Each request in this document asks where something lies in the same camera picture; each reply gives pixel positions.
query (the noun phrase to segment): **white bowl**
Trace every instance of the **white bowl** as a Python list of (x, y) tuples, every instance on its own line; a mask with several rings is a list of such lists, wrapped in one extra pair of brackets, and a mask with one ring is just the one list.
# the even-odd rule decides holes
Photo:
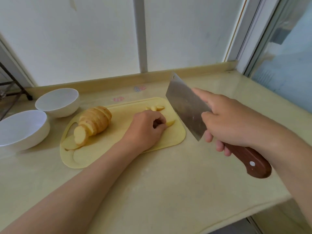
[(35, 103), (38, 110), (52, 117), (68, 117), (80, 106), (79, 93), (75, 89), (64, 88), (42, 95)]
[(29, 110), (0, 121), (0, 131), (0, 148), (18, 152), (43, 141), (50, 131), (50, 123), (44, 112)]

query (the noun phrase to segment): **cutting board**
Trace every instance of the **cutting board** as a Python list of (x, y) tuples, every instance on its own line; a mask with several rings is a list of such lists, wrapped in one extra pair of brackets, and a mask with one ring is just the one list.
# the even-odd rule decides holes
[(167, 128), (160, 140), (144, 153), (166, 148), (181, 143), (186, 135), (184, 126), (179, 117), (171, 107), (168, 100), (164, 98), (148, 98), (123, 104), (107, 106), (112, 113), (111, 124), (100, 134), (89, 137), (86, 145), (76, 150), (65, 150), (61, 143), (68, 136), (68, 131), (73, 124), (78, 125), (80, 114), (76, 115), (67, 125), (60, 141), (60, 157), (65, 165), (70, 168), (85, 168), (104, 154), (113, 144), (118, 142), (130, 126), (133, 115), (142, 112), (146, 107), (164, 106), (160, 111), (167, 121), (175, 120), (175, 123)]

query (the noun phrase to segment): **cleaver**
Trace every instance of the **cleaver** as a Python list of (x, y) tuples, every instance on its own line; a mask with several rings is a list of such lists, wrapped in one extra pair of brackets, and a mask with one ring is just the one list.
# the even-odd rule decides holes
[[(166, 97), (193, 136), (200, 141), (207, 130), (202, 121), (203, 112), (212, 112), (211, 108), (202, 101), (181, 79), (173, 73), (166, 92)], [(243, 162), (247, 173), (256, 178), (267, 178), (271, 175), (272, 167), (269, 162), (256, 150), (224, 143), (225, 146)]]

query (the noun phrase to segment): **brown wooden handle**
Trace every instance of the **brown wooden handle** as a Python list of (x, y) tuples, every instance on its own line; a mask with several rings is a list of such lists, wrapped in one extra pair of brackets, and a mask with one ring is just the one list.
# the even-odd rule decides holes
[(267, 178), (271, 175), (272, 167), (269, 162), (256, 150), (224, 143), (224, 145), (243, 162), (247, 173), (256, 178)]

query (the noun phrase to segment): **gray vertical divider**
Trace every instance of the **gray vertical divider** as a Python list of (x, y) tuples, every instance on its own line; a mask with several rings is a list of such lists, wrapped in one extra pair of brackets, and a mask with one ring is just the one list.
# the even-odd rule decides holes
[(135, 28), (138, 41), (138, 60), (140, 72), (145, 73), (147, 69), (146, 31), (144, 0), (133, 0), (135, 11)]

